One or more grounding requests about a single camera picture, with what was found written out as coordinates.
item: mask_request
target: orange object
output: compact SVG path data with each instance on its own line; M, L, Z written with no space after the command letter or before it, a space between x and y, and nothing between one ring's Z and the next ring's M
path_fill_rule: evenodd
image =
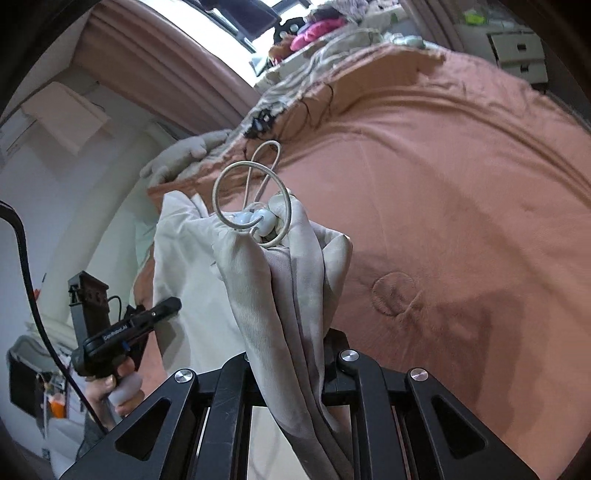
M66 399L62 394L56 394L49 397L49 406L53 416L58 419L66 418Z

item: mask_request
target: clothes pile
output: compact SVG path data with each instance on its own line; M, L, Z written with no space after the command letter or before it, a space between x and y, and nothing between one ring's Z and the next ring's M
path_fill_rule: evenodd
M275 28L274 45L269 51L273 65L314 40L350 22L361 22L372 12L396 5L398 0L327 0L310 8L305 17L292 18Z

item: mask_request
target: bedspread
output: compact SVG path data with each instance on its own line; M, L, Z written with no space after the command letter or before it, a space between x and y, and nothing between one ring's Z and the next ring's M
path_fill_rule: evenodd
M427 368L556 480L591 430L589 134L484 60L380 44L317 79L269 136L310 219L353 242L333 325L385 367ZM238 138L150 195L207 200L259 143ZM225 181L225 208L245 175Z

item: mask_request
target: gloved hand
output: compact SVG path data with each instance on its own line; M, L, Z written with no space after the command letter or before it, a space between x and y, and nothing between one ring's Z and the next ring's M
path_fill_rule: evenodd
M149 187L173 181L191 163L202 160L211 150L222 145L230 132L229 129L219 130L179 140L152 159L141 169L139 176L143 179L151 176Z
M135 371L134 361L131 358L127 358L125 362L123 362L117 368L117 374L123 378L127 375L131 375ZM88 399L88 402L99 416L100 421L107 427L107 429L111 430L115 427L115 423L113 422L113 418L105 405L105 399L109 396L109 394L115 389L115 377L113 375L108 376L107 378L98 378L96 380L89 381L86 385L85 389L85 396ZM142 390L139 390L133 398L130 398L125 403L118 405L115 407L115 412L117 415L121 415L125 417L129 415L133 410L137 408L137 406L143 402L145 398L145 394Z

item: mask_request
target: curtain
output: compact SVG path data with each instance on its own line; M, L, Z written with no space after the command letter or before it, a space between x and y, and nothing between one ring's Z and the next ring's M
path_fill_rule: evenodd
M454 27L462 15L455 0L400 0L400 5L417 24L423 39L451 50L464 51Z
M236 127L259 94L219 58L136 0L103 0L73 63L192 134Z

